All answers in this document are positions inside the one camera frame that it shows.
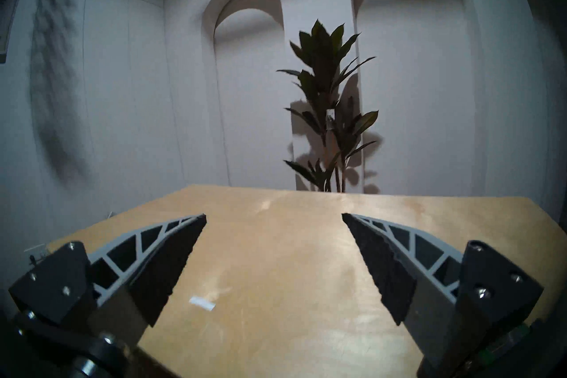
metal bolt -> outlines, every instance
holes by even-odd
[[[115,341],[114,335],[109,334],[108,332],[101,332],[99,338],[102,338],[109,345],[113,345]]]
[[[475,292],[480,299],[490,299],[490,297],[492,297],[490,291],[483,287],[475,288]]]

